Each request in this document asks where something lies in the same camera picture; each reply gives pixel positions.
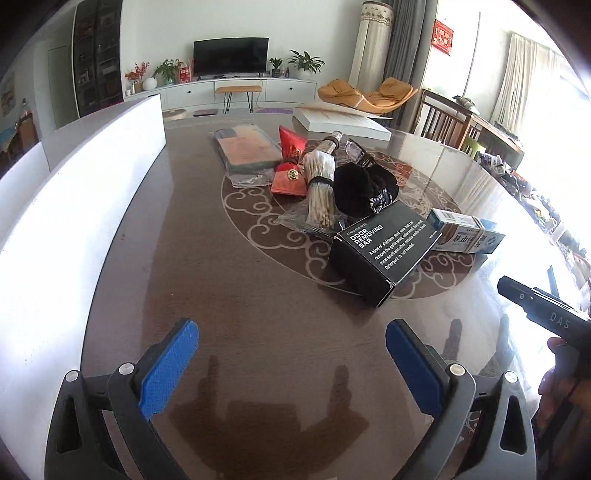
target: barcode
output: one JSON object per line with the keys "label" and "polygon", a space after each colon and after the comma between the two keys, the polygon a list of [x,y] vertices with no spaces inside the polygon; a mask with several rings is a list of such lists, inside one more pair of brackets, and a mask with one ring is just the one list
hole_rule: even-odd
{"label": "barcode", "polygon": [[446,212],[445,210],[442,210],[441,212],[442,212],[443,216],[449,220],[456,219],[455,215],[452,212]]}

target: gold round sticker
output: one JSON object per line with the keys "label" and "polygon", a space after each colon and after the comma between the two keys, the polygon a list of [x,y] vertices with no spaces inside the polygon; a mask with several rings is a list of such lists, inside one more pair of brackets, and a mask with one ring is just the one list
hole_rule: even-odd
{"label": "gold round sticker", "polygon": [[287,171],[287,179],[291,181],[295,181],[298,179],[300,174],[298,174],[297,170],[292,168],[291,170]]}

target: white tv cabinet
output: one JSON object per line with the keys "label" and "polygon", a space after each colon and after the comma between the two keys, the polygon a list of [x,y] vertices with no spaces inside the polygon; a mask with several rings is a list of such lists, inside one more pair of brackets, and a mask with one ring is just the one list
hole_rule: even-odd
{"label": "white tv cabinet", "polygon": [[[181,85],[166,85],[154,90],[140,92],[125,98],[125,101],[146,98],[160,94],[162,110],[185,108],[203,110],[219,108],[222,110],[223,94],[215,94],[219,87],[239,85],[261,85],[261,93],[254,94],[255,107],[289,107],[316,99],[316,82],[292,78],[240,77],[226,79],[196,80]],[[232,95],[232,109],[247,108],[246,93]]]}

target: finger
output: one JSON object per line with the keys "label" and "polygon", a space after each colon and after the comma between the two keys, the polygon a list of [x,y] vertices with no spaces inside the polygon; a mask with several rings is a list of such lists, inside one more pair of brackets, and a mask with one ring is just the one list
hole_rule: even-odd
{"label": "finger", "polygon": [[556,353],[556,347],[564,345],[565,343],[566,341],[560,337],[548,338],[548,348],[552,350],[553,353]]}
{"label": "finger", "polygon": [[545,395],[545,394],[551,393],[553,385],[554,385],[554,368],[552,367],[542,377],[542,381],[540,382],[540,386],[538,387],[539,395]]}
{"label": "finger", "polygon": [[556,402],[551,395],[542,395],[540,399],[540,407],[538,409],[538,427],[543,429],[548,425],[552,415],[556,410]]}
{"label": "finger", "polygon": [[570,402],[582,408],[587,414],[591,414],[591,380],[581,380],[574,389],[575,379],[566,378],[560,382],[558,390],[563,395],[570,394]]}

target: blue gripper pad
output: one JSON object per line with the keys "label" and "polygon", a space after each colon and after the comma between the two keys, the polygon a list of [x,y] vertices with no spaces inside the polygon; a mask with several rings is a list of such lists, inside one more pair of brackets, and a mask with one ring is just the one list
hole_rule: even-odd
{"label": "blue gripper pad", "polygon": [[419,410],[436,419],[443,411],[441,384],[425,357],[394,321],[386,328],[386,348]]}
{"label": "blue gripper pad", "polygon": [[164,410],[198,343],[199,329],[195,322],[187,321],[145,376],[139,408],[146,420]]}

